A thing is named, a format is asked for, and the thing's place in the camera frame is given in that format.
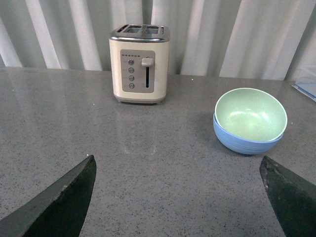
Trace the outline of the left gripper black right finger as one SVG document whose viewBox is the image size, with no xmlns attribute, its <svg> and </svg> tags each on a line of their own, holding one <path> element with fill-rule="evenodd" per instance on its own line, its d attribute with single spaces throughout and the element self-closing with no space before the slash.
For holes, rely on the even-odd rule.
<svg viewBox="0 0 316 237">
<path fill-rule="evenodd" d="M 316 235 L 316 186 L 268 156 L 260 175 L 279 224 L 287 237 Z"/>
</svg>

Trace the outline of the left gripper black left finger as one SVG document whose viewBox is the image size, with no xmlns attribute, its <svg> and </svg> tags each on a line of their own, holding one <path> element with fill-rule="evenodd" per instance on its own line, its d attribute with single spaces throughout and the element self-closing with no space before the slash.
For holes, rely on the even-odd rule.
<svg viewBox="0 0 316 237">
<path fill-rule="evenodd" d="M 0 221 L 2 237 L 78 237 L 96 178 L 88 156 L 52 185 Z"/>
</svg>

